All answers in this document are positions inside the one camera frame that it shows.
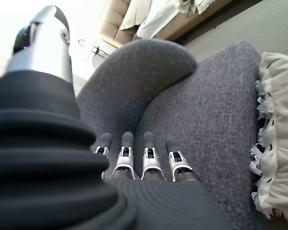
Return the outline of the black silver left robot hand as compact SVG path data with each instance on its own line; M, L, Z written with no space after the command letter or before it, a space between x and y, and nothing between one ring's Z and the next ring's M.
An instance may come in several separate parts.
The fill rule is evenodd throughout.
M69 26L56 6L19 31L0 78L0 230L227 230L229 224L176 144L174 181L147 170L132 178L133 137L122 138L109 180L111 135L80 119L72 85Z

